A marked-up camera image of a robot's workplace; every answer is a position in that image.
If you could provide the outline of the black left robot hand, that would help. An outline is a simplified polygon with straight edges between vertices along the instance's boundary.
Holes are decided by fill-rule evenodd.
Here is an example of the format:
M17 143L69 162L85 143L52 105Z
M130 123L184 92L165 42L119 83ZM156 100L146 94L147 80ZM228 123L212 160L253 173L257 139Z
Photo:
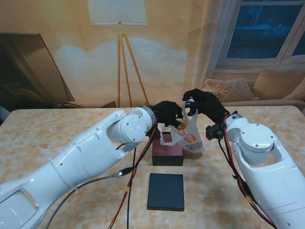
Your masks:
M162 101L151 107L159 123L179 127L177 118L183 118L182 108L175 102Z

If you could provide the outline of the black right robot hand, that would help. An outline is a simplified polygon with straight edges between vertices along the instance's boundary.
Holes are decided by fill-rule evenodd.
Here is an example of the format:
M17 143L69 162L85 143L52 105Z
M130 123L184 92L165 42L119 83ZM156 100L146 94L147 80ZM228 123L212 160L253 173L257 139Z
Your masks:
M197 112L206 115L214 123L220 123L229 114L213 93L197 88L185 92L183 101L186 101L185 107L190 109L188 116L193 116Z

